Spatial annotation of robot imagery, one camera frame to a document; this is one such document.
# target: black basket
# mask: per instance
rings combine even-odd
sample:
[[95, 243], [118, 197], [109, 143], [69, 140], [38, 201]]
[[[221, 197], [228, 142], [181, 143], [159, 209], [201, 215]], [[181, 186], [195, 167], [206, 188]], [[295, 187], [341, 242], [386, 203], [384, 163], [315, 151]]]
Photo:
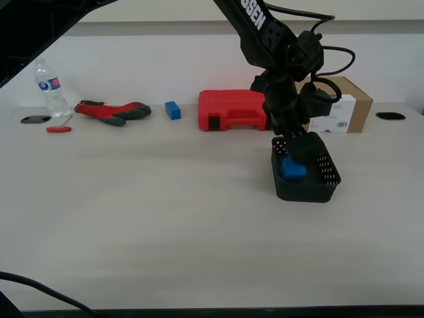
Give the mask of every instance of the black basket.
[[277, 196], [284, 201], [326, 203], [330, 201], [336, 187], [341, 183], [330, 154], [322, 144], [316, 158], [306, 165], [307, 178], [301, 182], [288, 182], [280, 175], [282, 159], [287, 155], [284, 137], [272, 139], [272, 170]]

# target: blue block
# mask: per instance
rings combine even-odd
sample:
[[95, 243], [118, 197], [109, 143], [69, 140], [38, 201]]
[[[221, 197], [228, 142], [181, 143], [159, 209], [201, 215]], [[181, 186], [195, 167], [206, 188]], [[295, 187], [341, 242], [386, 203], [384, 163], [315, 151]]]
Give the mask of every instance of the blue block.
[[171, 118], [171, 120], [175, 121], [176, 119], [181, 119], [181, 109], [178, 107], [175, 101], [170, 101], [165, 103], [166, 113]]
[[285, 181], [303, 181], [307, 177], [306, 166], [304, 164], [296, 164], [290, 157], [283, 159], [280, 173]]

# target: black cable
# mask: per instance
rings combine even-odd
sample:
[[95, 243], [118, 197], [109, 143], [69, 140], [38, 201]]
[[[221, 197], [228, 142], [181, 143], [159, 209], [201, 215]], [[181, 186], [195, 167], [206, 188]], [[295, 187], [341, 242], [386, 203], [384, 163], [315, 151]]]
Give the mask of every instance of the black cable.
[[303, 127], [303, 126], [301, 126], [301, 127], [299, 128], [299, 131], [300, 131], [300, 133], [301, 133], [302, 135], [304, 135], [304, 134], [306, 134], [306, 133], [307, 133], [307, 131], [304, 129], [304, 127]]
[[320, 20], [317, 23], [315, 23], [315, 25], [312, 27], [311, 32], [315, 32], [315, 30], [317, 29], [317, 27], [319, 27], [321, 24], [329, 22], [330, 20]]
[[339, 48], [338, 46], [323, 46], [323, 49], [324, 50], [333, 50], [333, 51], [349, 53], [352, 56], [352, 60], [345, 67], [343, 67], [343, 68], [341, 68], [337, 71], [316, 74], [315, 77], [317, 77], [317, 78], [320, 77], [320, 76], [331, 76], [331, 75], [340, 74], [341, 72], [344, 72], [345, 70], [350, 68], [355, 63], [356, 54], [355, 54], [355, 52], [353, 52], [352, 50], [349, 50], [348, 48]]
[[31, 280], [29, 278], [14, 275], [10, 273], [0, 272], [0, 280], [7, 280], [9, 282], [14, 282], [26, 286], [30, 286], [32, 288], [35, 288], [36, 290], [39, 290], [40, 292], [43, 292], [53, 298], [59, 299], [60, 301], [63, 301], [64, 303], [68, 303], [69, 305], [72, 305], [74, 307], [77, 307], [81, 309], [82, 311], [88, 313], [92, 317], [95, 318], [105, 318], [100, 313], [96, 313], [94, 310], [90, 309], [86, 305], [83, 305], [82, 303], [79, 303], [76, 300], [73, 300], [72, 298], [69, 298], [65, 295], [62, 295], [61, 293], [58, 293], [57, 291], [52, 290], [51, 288], [36, 282], [35, 280]]
[[317, 101], [322, 101], [324, 103], [337, 103], [342, 99], [342, 90], [340, 89], [339, 86], [337, 86], [337, 84], [333, 81], [331, 81], [328, 78], [318, 78], [316, 76], [312, 76], [311, 77], [311, 83], [313, 82], [319, 82], [319, 83], [323, 83], [325, 85], [328, 85], [329, 87], [331, 87], [331, 89], [336, 93], [336, 97], [335, 98], [325, 98], [322, 96], [311, 96], [311, 98], [316, 99]]
[[300, 10], [294, 10], [294, 9], [288, 9], [279, 7], [277, 5], [271, 5], [269, 3], [265, 3], [265, 6], [272, 11], [285, 13], [287, 15], [296, 15], [298, 17], [307, 17], [312, 19], [320, 19], [320, 20], [334, 20], [336, 17], [334, 15], [322, 15], [321, 13], [314, 13], [314, 12], [307, 12], [307, 11], [300, 11]]

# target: red and gray glove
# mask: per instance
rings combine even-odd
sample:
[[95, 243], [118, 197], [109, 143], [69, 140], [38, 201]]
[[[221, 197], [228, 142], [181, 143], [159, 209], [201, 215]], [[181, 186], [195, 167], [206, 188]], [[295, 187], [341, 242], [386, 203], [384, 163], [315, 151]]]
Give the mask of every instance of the red and gray glove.
[[142, 103], [129, 103], [120, 107], [105, 105], [103, 102], [80, 101], [75, 112], [94, 117], [112, 126], [123, 126], [127, 121], [143, 119], [152, 113], [149, 106]]

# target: white wall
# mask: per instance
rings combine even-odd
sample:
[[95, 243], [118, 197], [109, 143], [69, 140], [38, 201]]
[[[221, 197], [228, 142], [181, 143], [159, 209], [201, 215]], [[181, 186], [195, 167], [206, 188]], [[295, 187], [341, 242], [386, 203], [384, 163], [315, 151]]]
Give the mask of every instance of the white wall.
[[[267, 0], [291, 9], [330, 13], [337, 20], [421, 20], [422, 0]], [[305, 17], [281, 15], [298, 21]], [[84, 22], [152, 22], [152, 21], [225, 21], [224, 14], [211, 0], [120, 0], [102, 7]]]
[[[299, 33], [311, 26], [291, 22]], [[347, 46], [358, 60], [345, 75], [376, 102], [424, 109], [424, 22], [335, 22], [324, 44]], [[249, 66], [228, 23], [82, 23], [43, 56], [60, 75], [71, 105], [80, 99], [151, 105], [196, 104], [204, 89], [249, 88]], [[348, 61], [329, 53], [326, 70]], [[2, 107], [43, 105], [32, 66], [0, 90]]]

